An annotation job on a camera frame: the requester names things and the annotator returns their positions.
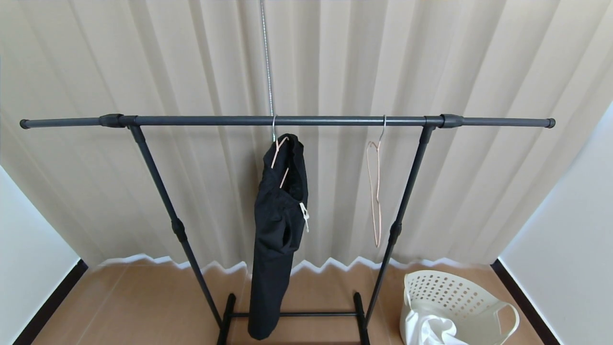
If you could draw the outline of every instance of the hanger hook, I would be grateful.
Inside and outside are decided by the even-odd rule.
[[[276,114],[272,116],[272,142],[276,142],[275,119]]]
[[[387,124],[387,117],[383,115],[383,130],[381,131],[381,136],[379,137],[379,142],[383,139],[383,133],[385,133],[385,125]]]

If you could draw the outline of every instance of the baseboard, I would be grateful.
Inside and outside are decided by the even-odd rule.
[[[545,321],[541,318],[532,303],[530,303],[530,300],[528,297],[526,297],[524,291],[522,291],[519,285],[517,285],[517,282],[509,274],[502,262],[496,259],[491,266],[494,272],[496,272],[498,275],[498,278],[500,278],[500,281],[504,284],[506,289],[509,290],[509,293],[515,302],[517,302],[519,308],[524,312],[524,315],[526,315],[526,318],[532,325],[532,328],[535,329],[543,343],[546,345],[560,345],[558,339],[549,329]]]
[[[38,333],[51,318],[55,310],[64,301],[68,293],[74,285],[81,279],[83,273],[87,270],[87,265],[83,260],[79,260],[72,270],[66,275],[64,280],[59,283],[58,287],[53,291],[47,301],[36,312],[36,315],[30,320],[28,325],[21,331],[13,345],[31,344]]]

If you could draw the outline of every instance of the beige curtain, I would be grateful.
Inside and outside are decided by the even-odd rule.
[[[276,113],[554,117],[552,130],[436,130],[394,258],[490,263],[613,96],[610,1],[266,1]],[[0,0],[0,163],[90,265],[185,261],[127,130],[21,118],[266,115],[257,1]],[[253,256],[270,128],[144,128],[202,265]],[[420,128],[388,128],[384,244]],[[278,128],[305,145],[296,262],[380,260],[364,150],[380,128]]]

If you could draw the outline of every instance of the brown tile floor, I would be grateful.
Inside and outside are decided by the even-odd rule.
[[[426,269],[390,266],[379,302],[368,327],[373,345],[402,345],[398,323],[402,307],[403,276]],[[515,304],[496,274],[488,267],[434,269],[465,277],[501,300]],[[356,264],[345,272],[328,266],[321,274],[301,269],[289,284],[284,311],[352,309],[352,293],[370,301],[377,270]],[[229,292],[237,296],[238,311],[247,311],[251,282],[246,270],[232,274],[216,267],[205,278],[219,309]],[[501,315],[510,327],[511,315]],[[542,344],[520,312],[519,329],[505,343]],[[100,267],[88,271],[36,338],[35,345],[62,344],[215,344],[218,329],[190,269],[172,264],[156,265],[141,260],[129,265]],[[258,343],[249,337],[246,320],[233,321],[230,344]],[[357,323],[350,317],[282,318],[265,344],[356,344]]]

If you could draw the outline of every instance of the hanging rail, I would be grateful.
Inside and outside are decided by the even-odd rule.
[[[108,114],[100,117],[92,118],[57,118],[49,120],[21,120],[19,122],[23,129],[42,128],[42,127],[70,127],[70,126],[104,126],[111,128],[128,127],[134,137],[135,142],[139,146],[145,164],[151,173],[153,182],[162,198],[164,207],[170,217],[171,227],[176,234],[177,239],[181,242],[183,250],[187,255],[191,268],[196,275],[202,292],[208,302],[208,305],[213,313],[213,317],[219,326],[218,345],[226,344],[227,337],[230,332],[230,323],[232,318],[247,317],[246,312],[234,312],[234,304],[236,296],[233,293],[228,295],[226,308],[223,318],[221,317],[213,297],[207,287],[204,277],[200,273],[200,266],[196,261],[194,252],[189,245],[185,227],[178,218],[175,209],[172,206],[170,197],[166,191],[162,177],[159,175],[158,169],[153,161],[151,152],[147,146],[145,135],[140,129],[141,126],[272,126],[273,121],[279,126],[381,126],[384,121],[387,126],[421,126],[422,134],[419,138],[417,152],[413,158],[413,165],[408,176],[405,191],[402,195],[400,208],[394,223],[390,227],[389,237],[387,239],[387,247],[381,263],[381,269],[377,276],[375,286],[370,298],[370,304],[366,313],[362,306],[362,297],[356,292],[353,296],[354,311],[320,311],[320,312],[282,312],[282,317],[305,317],[305,316],[355,316],[358,324],[358,332],[361,345],[370,345],[368,339],[368,323],[375,310],[375,304],[381,291],[383,277],[385,275],[387,265],[394,251],[394,245],[398,236],[402,232],[402,220],[404,219],[406,208],[413,191],[413,186],[417,179],[419,167],[425,154],[425,149],[430,141],[430,136],[435,128],[456,128],[460,126],[516,126],[516,127],[542,127],[552,128],[555,126],[555,120],[552,118],[489,118],[489,117],[462,117],[452,114],[442,114],[439,116],[423,116],[423,117],[370,117],[370,116],[286,116],[286,117],[270,117],[270,116],[125,116],[122,114]]]

